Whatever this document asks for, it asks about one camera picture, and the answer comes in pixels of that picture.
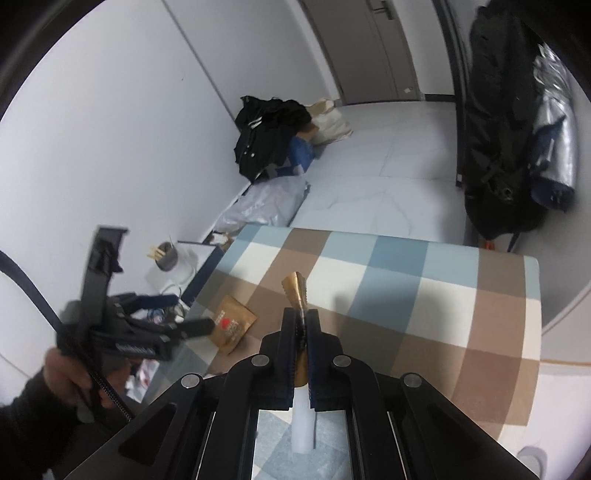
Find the person's left hand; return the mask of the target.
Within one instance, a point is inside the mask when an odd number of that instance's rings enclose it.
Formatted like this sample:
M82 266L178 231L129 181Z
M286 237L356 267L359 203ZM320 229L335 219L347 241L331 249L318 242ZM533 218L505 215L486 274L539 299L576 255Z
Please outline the person's left hand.
M109 373L106 379L113 389L121 394L130 373L131 364L124 360L122 366ZM92 386L91 378L84 366L75 358L63 355L56 347L50 348L45 354L43 378L49 390L69 406L81 402L82 397L78 390L86 393ZM99 395L102 407L114 408L106 393L101 391Z

